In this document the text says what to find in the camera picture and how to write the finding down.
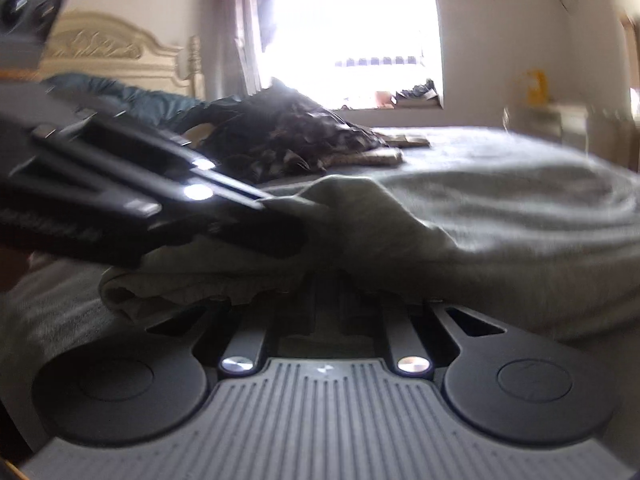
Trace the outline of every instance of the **grey blanket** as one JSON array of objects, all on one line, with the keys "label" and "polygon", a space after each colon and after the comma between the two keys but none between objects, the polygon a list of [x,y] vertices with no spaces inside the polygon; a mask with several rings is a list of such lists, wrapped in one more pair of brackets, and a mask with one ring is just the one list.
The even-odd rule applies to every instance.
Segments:
[{"label": "grey blanket", "polygon": [[[263,288],[287,290],[304,272],[333,266],[365,286],[446,298],[562,339],[640,316],[634,174],[486,130],[430,132],[430,139],[431,150],[406,150],[419,161],[399,171],[271,188],[284,196],[268,205],[304,218],[312,232],[296,257],[275,260],[200,238],[149,254],[138,272],[110,270],[103,300],[144,320],[158,305],[171,309],[212,294],[244,303]],[[134,297],[119,301],[123,288]]]}]

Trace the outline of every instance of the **window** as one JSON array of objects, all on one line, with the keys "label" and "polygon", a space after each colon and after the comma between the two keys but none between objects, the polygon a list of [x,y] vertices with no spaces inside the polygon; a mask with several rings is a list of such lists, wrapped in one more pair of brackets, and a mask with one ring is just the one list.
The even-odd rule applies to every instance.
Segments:
[{"label": "window", "polygon": [[638,24],[628,16],[621,19],[625,31],[626,61],[631,84],[631,114],[640,117],[640,49],[638,46]]},{"label": "window", "polygon": [[274,0],[273,17],[266,72],[325,107],[374,108],[428,78],[442,91],[435,0]]}]

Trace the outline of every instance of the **curtain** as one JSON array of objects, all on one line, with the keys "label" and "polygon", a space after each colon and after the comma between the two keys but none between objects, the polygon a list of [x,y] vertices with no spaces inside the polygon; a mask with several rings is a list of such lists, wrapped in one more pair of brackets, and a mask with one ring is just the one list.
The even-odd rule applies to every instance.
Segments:
[{"label": "curtain", "polygon": [[262,88],[257,0],[210,0],[203,11],[203,54],[207,95],[217,99],[247,96]]},{"label": "curtain", "polygon": [[277,22],[275,16],[276,0],[258,0],[258,20],[260,22],[260,43],[262,51],[273,43],[276,35]]}]

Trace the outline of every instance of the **ornate cream headboard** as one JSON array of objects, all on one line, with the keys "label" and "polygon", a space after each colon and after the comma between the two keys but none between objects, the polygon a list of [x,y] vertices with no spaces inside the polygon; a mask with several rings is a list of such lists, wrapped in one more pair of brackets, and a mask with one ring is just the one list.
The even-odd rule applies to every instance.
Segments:
[{"label": "ornate cream headboard", "polygon": [[204,100],[200,39],[193,36],[189,44],[187,79],[178,75],[181,49],[116,16],[72,10],[56,21],[38,72],[43,78],[81,72]]}]

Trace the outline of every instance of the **metal screw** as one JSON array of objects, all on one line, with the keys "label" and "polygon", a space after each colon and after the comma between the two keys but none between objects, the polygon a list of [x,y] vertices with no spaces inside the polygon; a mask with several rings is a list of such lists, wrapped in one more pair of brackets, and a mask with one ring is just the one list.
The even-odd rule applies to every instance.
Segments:
[{"label": "metal screw", "polygon": [[248,357],[234,355],[222,359],[220,366],[231,374],[247,374],[254,368],[254,362]]},{"label": "metal screw", "polygon": [[137,198],[127,202],[125,207],[129,209],[135,209],[145,215],[153,215],[162,211],[162,206],[153,202],[145,202]]},{"label": "metal screw", "polygon": [[191,144],[191,141],[189,139],[185,139],[183,136],[180,136],[180,135],[173,135],[169,138],[169,140],[172,140],[176,144],[180,144],[180,146],[186,146],[187,144]]},{"label": "metal screw", "polygon": [[207,233],[210,235],[217,235],[222,231],[222,224],[220,222],[212,222],[207,226]]},{"label": "metal screw", "polygon": [[431,368],[431,362],[415,355],[398,360],[398,368],[406,374],[423,374]]},{"label": "metal screw", "polygon": [[52,133],[55,133],[56,127],[51,124],[41,124],[40,126],[36,126],[33,129],[33,135],[36,137],[40,137],[41,139],[46,139]]},{"label": "metal screw", "polygon": [[80,108],[76,110],[76,117],[78,119],[88,119],[89,117],[93,117],[95,115],[95,110],[91,110],[91,108]]}]

